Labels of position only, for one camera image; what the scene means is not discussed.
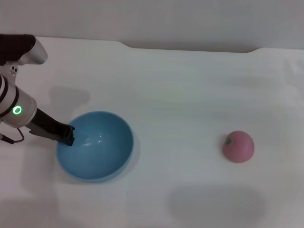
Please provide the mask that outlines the pink toy peach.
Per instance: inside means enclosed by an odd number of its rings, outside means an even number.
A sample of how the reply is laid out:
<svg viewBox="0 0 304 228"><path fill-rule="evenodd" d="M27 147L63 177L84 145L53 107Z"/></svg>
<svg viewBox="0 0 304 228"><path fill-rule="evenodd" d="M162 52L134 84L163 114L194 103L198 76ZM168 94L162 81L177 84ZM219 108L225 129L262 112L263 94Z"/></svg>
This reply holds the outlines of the pink toy peach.
<svg viewBox="0 0 304 228"><path fill-rule="evenodd" d="M244 131L229 133L222 147L225 157L234 163L244 163L250 160L255 151L251 136Z"/></svg>

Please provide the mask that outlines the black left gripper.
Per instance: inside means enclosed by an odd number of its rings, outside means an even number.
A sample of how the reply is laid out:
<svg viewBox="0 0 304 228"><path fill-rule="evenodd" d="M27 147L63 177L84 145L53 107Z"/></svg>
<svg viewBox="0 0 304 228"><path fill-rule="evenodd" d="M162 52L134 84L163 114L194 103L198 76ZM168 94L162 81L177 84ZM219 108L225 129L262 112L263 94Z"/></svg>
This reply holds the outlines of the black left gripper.
<svg viewBox="0 0 304 228"><path fill-rule="evenodd" d="M58 122L40 109L37 109L28 128L33 135L65 143L68 146L72 146L75 140L74 127Z"/></svg>

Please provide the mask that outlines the blue bowl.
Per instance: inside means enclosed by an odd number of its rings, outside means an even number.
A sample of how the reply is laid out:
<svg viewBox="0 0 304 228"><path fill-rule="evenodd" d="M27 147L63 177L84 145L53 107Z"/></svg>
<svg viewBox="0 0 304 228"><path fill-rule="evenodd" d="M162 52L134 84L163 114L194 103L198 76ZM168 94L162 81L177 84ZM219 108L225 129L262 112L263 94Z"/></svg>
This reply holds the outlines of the blue bowl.
<svg viewBox="0 0 304 228"><path fill-rule="evenodd" d="M57 161L71 177L83 182L105 182L118 176L128 165L134 135L120 116L95 111L70 122L74 129L72 146L57 144Z"/></svg>

